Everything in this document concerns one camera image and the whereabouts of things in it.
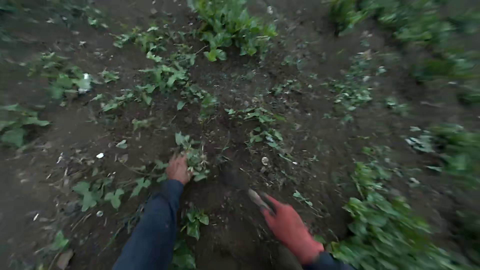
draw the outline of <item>dirt ground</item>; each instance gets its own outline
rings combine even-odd
[[[449,217],[462,205],[478,207],[471,199],[476,194],[453,196],[449,192],[449,177],[424,169],[432,160],[412,151],[405,138],[413,134],[411,126],[423,129],[439,123],[459,123],[478,128],[480,110],[460,105],[453,86],[417,84],[407,67],[409,60],[421,52],[399,48],[391,40],[391,33],[375,22],[363,22],[353,33],[335,37],[327,17],[327,3],[250,1],[249,11],[265,21],[274,21],[279,35],[264,62],[238,56],[235,48],[226,50],[226,61],[209,62],[198,54],[189,70],[190,80],[220,101],[211,119],[201,124],[196,120],[198,105],[189,104],[177,110],[180,93],[156,93],[151,107],[131,102],[109,114],[101,111],[98,102],[91,101],[97,94],[117,95],[120,89],[145,83],[138,70],[153,66],[134,44],[121,49],[113,46],[111,33],[125,33],[121,24],[131,29],[146,28],[154,22],[165,30],[188,33],[200,23],[186,1],[89,3],[104,13],[109,29],[93,28],[84,18],[52,8],[54,1],[19,2],[28,8],[27,12],[0,14],[1,27],[13,39],[0,41],[1,103],[46,105],[40,118],[52,124],[36,128],[25,151],[5,147],[0,153],[0,261],[5,268],[26,269],[24,266],[39,261],[50,265],[55,254],[41,256],[43,253],[38,250],[51,243],[58,230],[63,230],[75,252],[69,269],[111,269],[129,237],[126,228],[119,228],[159,184],[154,183],[138,197],[123,198],[119,211],[105,203],[81,212],[76,204],[79,197],[71,188],[77,181],[94,177],[91,167],[75,161],[93,160],[105,175],[115,174],[115,183],[129,181],[137,175],[116,157],[128,154],[126,165],[130,167],[152,160],[167,161],[177,150],[176,132],[204,142],[212,169],[208,179],[185,187],[180,202],[182,209],[193,203],[210,218],[210,225],[201,228],[200,240],[188,240],[198,269],[265,270],[279,269],[282,264],[278,243],[257,207],[244,193],[218,179],[216,165],[221,156],[241,168],[251,187],[291,204],[312,233],[330,242],[348,236],[347,224],[351,220],[342,207],[350,197],[358,195],[349,175],[355,160],[366,159],[362,147],[387,146],[391,149],[388,158],[403,172],[403,177],[394,177],[387,186],[406,196],[414,211],[430,223],[438,245],[458,249],[451,238]],[[271,15],[266,11],[268,6],[273,8]],[[193,46],[193,51],[204,46],[198,39],[186,38],[184,43]],[[79,45],[80,41],[86,41],[84,46]],[[476,37],[465,43],[478,47]],[[341,124],[331,99],[333,94],[322,83],[328,78],[342,78],[343,71],[352,64],[351,57],[368,50],[372,54],[370,68],[384,66],[387,72],[371,78],[372,101],[352,112],[352,123]],[[59,106],[60,102],[51,99],[45,90],[48,82],[27,77],[28,67],[21,65],[46,51],[69,57],[71,63],[90,74],[105,68],[118,71],[120,80],[94,85],[91,92]],[[282,64],[287,56],[295,62]],[[286,79],[301,82],[301,91],[280,97],[265,94],[266,89]],[[385,106],[385,99],[390,96],[408,104],[408,115],[399,115]],[[268,146],[246,147],[248,133],[255,126],[230,120],[225,109],[238,110],[255,104],[263,104],[286,118],[277,128],[296,164],[280,158]],[[132,120],[148,117],[156,118],[157,128],[134,133]],[[112,147],[123,139],[128,141],[127,149]],[[104,158],[97,159],[99,153],[104,153]],[[269,158],[267,166],[262,164],[262,157]],[[410,177],[420,185],[410,187]],[[298,202],[292,196],[296,190],[310,198],[317,211]],[[96,216],[98,210],[104,211],[102,217]]]

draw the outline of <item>green leaf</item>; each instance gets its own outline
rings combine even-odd
[[[163,163],[161,160],[155,160],[154,170],[163,170],[168,167],[168,163]]]
[[[34,124],[34,125],[39,125],[39,126],[46,126],[46,125],[50,124],[50,122],[41,121],[37,117],[27,117],[26,119],[24,119],[23,124],[24,125]]]
[[[145,178],[139,178],[135,180],[137,182],[137,186],[132,190],[132,194],[130,194],[130,198],[133,196],[137,196],[142,188],[148,188],[151,184],[150,180],[145,180]]]
[[[166,173],[163,173],[162,176],[160,176],[156,179],[156,182],[159,183],[159,182],[165,181],[167,179],[168,179],[168,175]]]
[[[89,208],[94,207],[96,205],[96,200],[94,199],[93,194],[90,191],[90,183],[87,183],[84,181],[78,182],[72,188],[72,190],[84,196],[82,200],[82,212],[85,212]]]
[[[122,140],[121,142],[117,143],[115,147],[126,149],[128,147],[127,140]]]
[[[177,110],[181,110],[183,108],[183,106],[185,106],[185,102],[179,101],[178,104],[177,104]]]
[[[112,204],[113,208],[117,209],[120,207],[120,204],[121,204],[121,201],[120,201],[120,196],[123,195],[125,192],[123,191],[123,189],[121,188],[118,188],[115,193],[113,192],[108,192],[107,194],[105,194],[105,200],[106,201],[110,201],[110,203]]]
[[[53,240],[53,243],[50,244],[49,250],[51,251],[62,251],[67,245],[68,245],[69,240],[63,236],[62,231],[58,231],[58,233],[55,235],[55,239]]]
[[[205,225],[208,225],[208,216],[205,215],[205,214],[201,214],[198,221],[200,221],[201,223],[203,223]]]
[[[25,134],[26,131],[23,128],[11,129],[2,135],[1,141],[7,144],[13,144],[17,147],[22,147],[24,145]]]
[[[172,264],[179,269],[195,269],[195,258],[191,254],[173,255]]]
[[[198,221],[189,223],[187,225],[187,234],[188,236],[195,237],[197,240],[200,239],[200,223]]]

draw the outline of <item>gloved hand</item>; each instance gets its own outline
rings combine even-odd
[[[265,208],[262,213],[277,239],[283,242],[302,265],[313,263],[319,253],[324,251],[324,245],[313,239],[291,205],[279,203],[269,195],[264,195],[264,199],[268,199],[276,209],[276,214]]]

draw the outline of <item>dark blue shirt sleeve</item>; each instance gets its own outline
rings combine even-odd
[[[145,206],[145,212],[123,247],[113,270],[166,270],[172,260],[177,210],[183,184],[167,180]]]
[[[311,265],[303,265],[304,270],[355,270],[351,265],[345,264],[328,252],[320,252]]]

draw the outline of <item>human hand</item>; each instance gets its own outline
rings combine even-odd
[[[165,169],[169,179],[177,180],[186,185],[192,178],[192,173],[188,171],[187,156],[173,155]]]
[[[265,208],[262,213],[277,239],[285,244],[302,265],[313,263],[318,254],[324,251],[324,245],[313,239],[291,205],[279,203],[266,194],[263,197],[275,207],[276,214]]]

